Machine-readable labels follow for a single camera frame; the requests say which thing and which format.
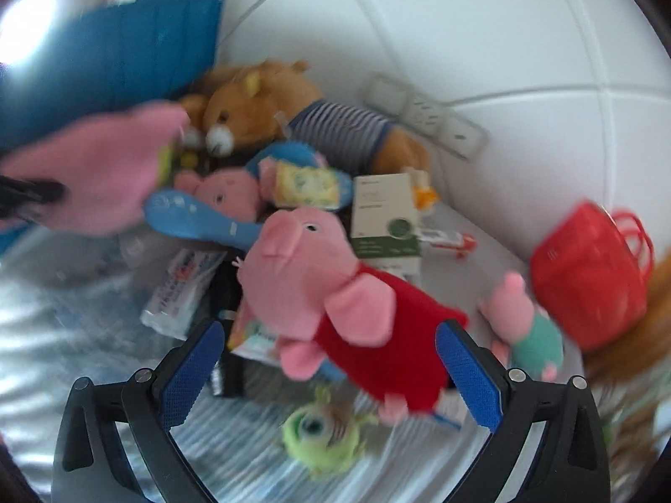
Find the red plastic case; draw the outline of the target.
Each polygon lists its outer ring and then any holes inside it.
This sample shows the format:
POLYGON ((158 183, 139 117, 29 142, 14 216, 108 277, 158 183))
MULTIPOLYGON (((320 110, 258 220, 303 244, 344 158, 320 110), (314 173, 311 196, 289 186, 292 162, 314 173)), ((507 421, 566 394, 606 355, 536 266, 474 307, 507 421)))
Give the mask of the red plastic case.
POLYGON ((630 210, 575 207, 530 259, 533 294, 583 352, 634 327, 647 310, 654 245, 630 210))

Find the pink starfish plush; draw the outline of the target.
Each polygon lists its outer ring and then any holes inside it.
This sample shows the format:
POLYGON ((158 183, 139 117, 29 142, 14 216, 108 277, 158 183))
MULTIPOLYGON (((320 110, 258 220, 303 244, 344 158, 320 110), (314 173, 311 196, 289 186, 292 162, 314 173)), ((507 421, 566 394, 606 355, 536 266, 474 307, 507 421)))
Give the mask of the pink starfish plush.
POLYGON ((189 123, 176 102, 85 117, 1 159, 1 175, 58 182, 61 200, 1 224, 28 219, 53 231, 108 235, 142 220, 144 199, 159 184, 161 156, 189 123))

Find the blue storage crate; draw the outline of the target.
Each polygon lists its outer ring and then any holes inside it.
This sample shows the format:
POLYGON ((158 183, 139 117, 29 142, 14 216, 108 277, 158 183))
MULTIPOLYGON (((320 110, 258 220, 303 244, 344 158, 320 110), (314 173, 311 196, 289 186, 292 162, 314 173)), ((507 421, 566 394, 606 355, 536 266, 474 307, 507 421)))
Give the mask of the blue storage crate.
POLYGON ((1 149, 87 115, 175 99, 214 65, 224 0, 135 0, 55 27, 1 69, 1 149))

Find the pink pig plush teal shirt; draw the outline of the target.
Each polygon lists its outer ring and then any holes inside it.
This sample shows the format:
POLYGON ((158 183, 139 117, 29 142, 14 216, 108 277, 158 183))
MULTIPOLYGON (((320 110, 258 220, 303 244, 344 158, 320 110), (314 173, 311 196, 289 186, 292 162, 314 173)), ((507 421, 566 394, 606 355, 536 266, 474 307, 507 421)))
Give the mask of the pink pig plush teal shirt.
POLYGON ((494 333, 492 354, 504 367, 541 381, 557 379, 564 362, 563 334, 530 298, 521 274, 508 271, 478 310, 494 333))

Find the white wall power strip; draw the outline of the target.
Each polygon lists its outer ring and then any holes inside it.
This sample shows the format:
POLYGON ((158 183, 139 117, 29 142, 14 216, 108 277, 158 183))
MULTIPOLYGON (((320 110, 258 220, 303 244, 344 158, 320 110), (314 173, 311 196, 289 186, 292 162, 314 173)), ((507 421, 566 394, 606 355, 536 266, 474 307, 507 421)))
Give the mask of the white wall power strip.
POLYGON ((483 127, 387 74, 375 73, 364 83, 361 101, 460 160, 473 161, 489 142, 483 127))

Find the white green carton box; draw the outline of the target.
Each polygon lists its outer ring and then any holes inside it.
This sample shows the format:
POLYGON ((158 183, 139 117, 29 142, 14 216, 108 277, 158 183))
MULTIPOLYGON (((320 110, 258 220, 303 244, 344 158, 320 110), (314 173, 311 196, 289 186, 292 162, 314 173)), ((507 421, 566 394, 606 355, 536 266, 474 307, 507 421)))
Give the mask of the white green carton box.
POLYGON ((364 264, 403 278, 419 277, 419 221, 407 174, 354 179, 350 243, 364 264))

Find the pink pig plush red dress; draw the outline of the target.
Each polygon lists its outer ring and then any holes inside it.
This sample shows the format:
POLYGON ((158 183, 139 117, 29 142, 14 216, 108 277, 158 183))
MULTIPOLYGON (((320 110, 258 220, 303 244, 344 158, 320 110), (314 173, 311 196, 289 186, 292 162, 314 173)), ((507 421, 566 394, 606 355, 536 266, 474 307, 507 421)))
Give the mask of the pink pig plush red dress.
POLYGON ((331 361, 377 402, 387 425, 437 415, 449 373, 436 347, 443 322, 468 316, 363 264, 333 213, 278 210, 238 264, 238 322, 275 335, 283 373, 309 380, 331 361))

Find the green one-eyed monster plush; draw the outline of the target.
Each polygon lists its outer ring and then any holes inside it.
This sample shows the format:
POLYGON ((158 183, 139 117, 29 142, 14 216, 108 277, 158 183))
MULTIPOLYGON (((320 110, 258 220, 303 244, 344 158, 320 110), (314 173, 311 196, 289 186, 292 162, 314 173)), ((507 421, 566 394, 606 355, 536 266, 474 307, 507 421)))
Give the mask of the green one-eyed monster plush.
POLYGON ((374 413, 356 413, 332 401, 330 388, 315 387, 314 400, 286 418, 281 442, 286 454, 313 478, 344 474, 365 454, 365 426, 379 423, 374 413))

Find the blue plastic hairbrush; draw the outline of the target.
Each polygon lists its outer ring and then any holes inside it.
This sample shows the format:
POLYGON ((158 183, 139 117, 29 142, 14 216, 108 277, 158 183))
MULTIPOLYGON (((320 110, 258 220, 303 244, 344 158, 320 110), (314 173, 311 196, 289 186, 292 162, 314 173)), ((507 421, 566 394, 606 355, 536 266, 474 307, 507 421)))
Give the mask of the blue plastic hairbrush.
POLYGON ((177 189, 160 189, 143 205, 144 219, 156 232, 182 240, 213 242, 248 251, 262 225, 240 223, 177 189))

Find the white blue tissue pack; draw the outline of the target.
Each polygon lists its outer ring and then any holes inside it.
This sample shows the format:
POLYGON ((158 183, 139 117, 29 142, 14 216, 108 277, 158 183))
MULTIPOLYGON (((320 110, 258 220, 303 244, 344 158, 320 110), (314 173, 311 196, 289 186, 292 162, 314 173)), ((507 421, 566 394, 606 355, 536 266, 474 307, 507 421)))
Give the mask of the white blue tissue pack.
POLYGON ((179 251, 144 306, 142 325, 184 341, 195 311, 223 259, 222 252, 179 251))

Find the brown bear plush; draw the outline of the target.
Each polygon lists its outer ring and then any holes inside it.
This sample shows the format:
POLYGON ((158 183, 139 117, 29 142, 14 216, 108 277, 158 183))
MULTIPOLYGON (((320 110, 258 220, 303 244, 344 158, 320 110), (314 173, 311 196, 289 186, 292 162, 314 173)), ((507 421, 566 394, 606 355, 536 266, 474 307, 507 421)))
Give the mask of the brown bear plush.
POLYGON ((179 101, 190 132, 215 158, 294 140, 350 175, 430 170, 427 149, 409 132, 373 110, 326 99, 308 68, 265 60, 211 69, 179 101))

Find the red white toothpaste tube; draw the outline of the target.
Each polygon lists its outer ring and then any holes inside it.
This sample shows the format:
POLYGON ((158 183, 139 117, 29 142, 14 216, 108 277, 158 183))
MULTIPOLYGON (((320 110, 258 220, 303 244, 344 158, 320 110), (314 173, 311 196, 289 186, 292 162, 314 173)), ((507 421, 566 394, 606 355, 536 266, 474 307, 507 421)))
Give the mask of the red white toothpaste tube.
POLYGON ((436 250, 452 253, 457 259, 464 259, 476 251, 478 242, 471 234, 445 232, 440 229, 421 228, 420 241, 436 250))

